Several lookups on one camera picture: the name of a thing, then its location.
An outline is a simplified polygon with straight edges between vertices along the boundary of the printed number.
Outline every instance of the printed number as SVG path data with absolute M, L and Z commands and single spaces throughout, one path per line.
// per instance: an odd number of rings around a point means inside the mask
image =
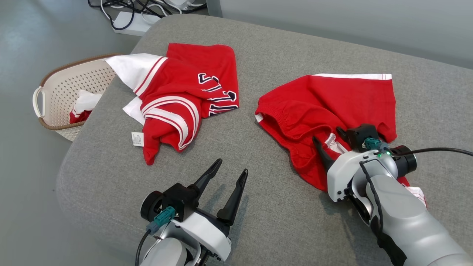
M 209 116 L 216 115 L 216 114 L 223 113 L 223 112 L 230 111 L 237 108 L 238 108 L 238 105 L 227 105 L 227 106 L 210 105 Z
M 219 98 L 209 98 L 208 100 L 211 100 L 212 102 L 223 102 L 223 101 L 232 101 L 234 102 L 237 99 L 237 94 L 231 90 L 229 91 L 222 91 L 222 94 L 225 95 L 225 97 L 219 97 Z
M 222 85 L 220 85 L 220 82 L 219 82 L 219 79 L 215 76 L 207 76 L 206 73 L 200 73 L 197 75 L 197 77 L 199 78 L 199 84 L 204 84 L 205 82 L 208 82 L 210 80 L 214 80 L 218 85 L 213 87 L 213 88 L 210 88 L 210 89 L 203 89 L 203 91 L 206 91 L 206 92 L 212 92 L 212 91 L 216 91 L 218 89 L 221 89 L 222 88 Z

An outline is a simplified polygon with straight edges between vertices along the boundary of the concrete floor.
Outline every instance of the concrete floor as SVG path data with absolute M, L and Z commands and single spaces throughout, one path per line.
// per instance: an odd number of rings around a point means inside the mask
M 0 9 L 0 265 L 132 265 L 62 215 L 55 180 L 70 142 L 43 128 L 31 97 L 61 65 L 129 53 L 139 37 L 116 34 L 86 0 L 3 0 Z

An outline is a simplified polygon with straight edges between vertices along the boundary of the laundry basket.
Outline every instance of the laundry basket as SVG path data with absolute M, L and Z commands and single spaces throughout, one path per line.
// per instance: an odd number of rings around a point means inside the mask
M 106 54 L 84 59 L 57 68 L 47 74 L 33 94 L 33 108 L 39 123 L 74 141 L 82 125 L 69 124 L 69 113 L 78 98 L 79 90 L 103 93 L 115 77 L 113 69 L 104 59 L 118 54 Z M 42 111 L 38 107 L 38 95 L 42 94 Z

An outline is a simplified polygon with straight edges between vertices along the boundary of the gray upholstered ottoman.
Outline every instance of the gray upholstered ottoman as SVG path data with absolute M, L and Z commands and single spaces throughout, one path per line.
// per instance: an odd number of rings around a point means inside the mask
M 140 217 L 144 197 L 176 182 L 190 184 L 222 158 L 200 199 L 202 209 L 216 213 L 244 168 L 249 176 L 230 232 L 230 257 L 225 263 L 210 259 L 209 265 L 390 265 L 350 204 L 334 204 L 302 180 L 286 151 L 255 121 L 261 95 L 303 75 L 391 73 L 399 136 L 394 145 L 473 150 L 472 70 L 197 15 L 162 19 L 133 53 L 165 55 L 170 42 L 233 47 L 241 107 L 203 120 L 182 154 L 162 145 L 155 164 L 147 166 L 141 148 L 131 145 L 131 132 L 142 126 L 122 111 L 134 94 L 116 78 L 72 144 L 57 181 L 65 215 L 130 254 L 147 224 Z M 473 254 L 472 158 L 447 152 L 417 158 L 408 179 L 423 188 L 433 216 Z

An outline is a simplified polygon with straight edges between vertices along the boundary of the brown basket rim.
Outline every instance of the brown basket rim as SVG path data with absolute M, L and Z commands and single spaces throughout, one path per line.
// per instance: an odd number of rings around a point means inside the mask
M 93 56 L 93 57 L 88 57 L 86 59 L 82 59 L 82 60 L 79 60 L 79 61 L 75 61 L 75 62 L 72 62 L 72 63 L 69 63 L 69 64 L 66 64 L 66 65 L 63 65 L 61 67 L 58 67 L 56 69 L 54 69 L 53 71 L 49 72 L 42 80 L 41 80 L 41 83 L 40 83 L 40 86 L 43 87 L 46 83 L 46 81 L 54 74 L 56 74 L 57 72 L 59 71 L 62 71 L 64 69 L 67 69 L 69 67 L 73 67 L 73 66 L 76 66 L 76 65 L 80 65 L 80 64 L 83 64 L 83 63 L 87 63 L 87 62 L 90 62 L 90 61 L 95 61 L 95 60 L 98 60 L 98 59 L 103 59 L 103 58 L 108 58 L 108 57 L 112 57 L 112 56 L 116 56 L 116 55 L 122 55 L 121 53 L 108 53 L 108 54 L 103 54 L 103 55 L 98 55 L 98 56 Z M 48 125 L 46 124 L 46 122 L 44 121 L 44 119 L 42 117 L 38 118 L 39 120 L 39 123 L 44 126 L 45 128 L 49 129 L 49 130 L 63 130 L 63 129 L 69 129 L 69 128 L 73 128 L 73 127 L 78 127 L 78 126 L 82 126 L 85 121 L 82 121 L 82 122 L 78 122 L 78 123 L 73 123 L 73 124 L 67 124 L 67 125 L 60 125 L 60 126 L 52 126 L 52 125 Z

